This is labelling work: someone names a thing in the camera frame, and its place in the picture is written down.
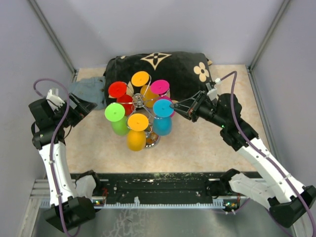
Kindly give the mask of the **black floral plush pillow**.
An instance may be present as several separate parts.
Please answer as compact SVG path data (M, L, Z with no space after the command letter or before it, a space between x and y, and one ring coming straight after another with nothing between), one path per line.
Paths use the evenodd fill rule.
M209 66L211 61L203 53L183 51L141 53L129 56L117 56L106 66L104 95L106 105L116 99L109 95L108 88L116 81L123 81L132 91L139 93L141 88L131 84L132 76L145 71L152 82L163 79L169 83L172 100L182 101L200 90L207 90L206 84L212 81Z

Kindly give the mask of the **orange plastic wine glass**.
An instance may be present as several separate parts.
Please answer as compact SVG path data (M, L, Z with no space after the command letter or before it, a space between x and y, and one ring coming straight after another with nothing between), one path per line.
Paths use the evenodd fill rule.
M149 73L145 71L136 72L131 78L131 83L133 86L140 88L140 94L143 96L142 99L145 106L152 108L159 95L151 90L151 76Z
M128 118L127 124L130 128L127 134L128 148L132 151L144 149L146 144L145 130L149 125L148 118L143 114L133 114Z

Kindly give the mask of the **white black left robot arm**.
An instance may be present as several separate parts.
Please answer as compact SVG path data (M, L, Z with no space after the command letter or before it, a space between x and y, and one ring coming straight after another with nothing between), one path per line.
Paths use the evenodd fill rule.
M44 163L50 190L50 208L44 212L44 218L65 234L95 218L91 198L103 190L93 170L72 181L66 158L64 129L75 127L96 106L73 94L66 101L51 95L29 105L35 119L31 126L32 144Z

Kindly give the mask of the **blue plastic wine glass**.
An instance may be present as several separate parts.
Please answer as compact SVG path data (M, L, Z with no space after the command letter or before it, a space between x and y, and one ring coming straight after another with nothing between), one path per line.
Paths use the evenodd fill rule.
M154 103L153 111L155 118L153 122L153 130L158 136L166 136L172 130L171 115L174 110L171 108L171 101L167 99L159 99Z

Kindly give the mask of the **green plastic wine glass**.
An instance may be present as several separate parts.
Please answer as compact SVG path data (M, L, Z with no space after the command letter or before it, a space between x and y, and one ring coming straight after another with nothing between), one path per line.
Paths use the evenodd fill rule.
M105 118L111 123L116 135L125 136L129 132L126 125L125 108L119 103L111 103L105 109Z

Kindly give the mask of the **red plastic wine glass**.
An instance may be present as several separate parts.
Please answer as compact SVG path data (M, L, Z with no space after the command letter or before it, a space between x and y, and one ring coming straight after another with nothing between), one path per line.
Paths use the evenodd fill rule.
M115 98L116 102L125 109L125 115L129 116L134 111L133 98L127 94L127 84L123 81L116 81L109 86L109 96Z

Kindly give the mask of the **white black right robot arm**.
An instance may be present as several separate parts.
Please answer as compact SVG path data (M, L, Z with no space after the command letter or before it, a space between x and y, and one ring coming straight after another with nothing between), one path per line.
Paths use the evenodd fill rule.
M268 151L258 133L241 118L242 106L235 94L224 93L213 104L204 91L171 104L184 118L202 118L221 128L224 142L251 163L265 180L258 183L240 171L230 169L221 177L221 191L230 196L243 194L265 207L282 227L291 227L316 200L314 186L294 178Z

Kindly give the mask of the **back orange plastic wine glass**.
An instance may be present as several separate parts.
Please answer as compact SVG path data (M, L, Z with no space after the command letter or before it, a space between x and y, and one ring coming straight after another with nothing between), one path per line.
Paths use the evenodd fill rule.
M145 71L136 72L131 78L131 83L133 86L140 88L140 94L143 96L142 99L145 106L152 108L159 95L151 90L151 76L149 73Z

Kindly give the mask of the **front orange plastic wine glass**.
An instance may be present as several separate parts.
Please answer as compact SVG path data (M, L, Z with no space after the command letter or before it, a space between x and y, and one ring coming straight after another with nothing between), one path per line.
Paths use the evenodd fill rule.
M132 151L144 149L146 144L145 130L149 125L148 118L143 114L133 114L128 118L127 124L130 128L127 134L128 148Z

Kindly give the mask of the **light blue denim cloth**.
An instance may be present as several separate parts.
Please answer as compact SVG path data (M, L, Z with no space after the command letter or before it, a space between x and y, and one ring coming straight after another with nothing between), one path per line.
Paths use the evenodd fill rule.
M95 110L102 110L106 108L105 99L105 77L91 77L81 79L80 81L73 82L68 91L79 99L96 103Z

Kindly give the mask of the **magenta plastic wine glass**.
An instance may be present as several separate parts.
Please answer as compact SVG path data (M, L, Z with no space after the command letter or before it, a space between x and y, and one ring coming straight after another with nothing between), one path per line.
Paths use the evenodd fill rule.
M168 92L169 88L169 82L163 79L156 80L151 85L152 92L159 95L159 98L153 105L153 111L160 118L173 117L175 114L174 110L170 107L172 100L164 95Z

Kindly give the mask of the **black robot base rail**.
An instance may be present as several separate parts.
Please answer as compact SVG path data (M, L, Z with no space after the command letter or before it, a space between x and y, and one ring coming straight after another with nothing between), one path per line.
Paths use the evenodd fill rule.
M237 209L241 195L224 181L223 172L95 173L92 201L103 208Z

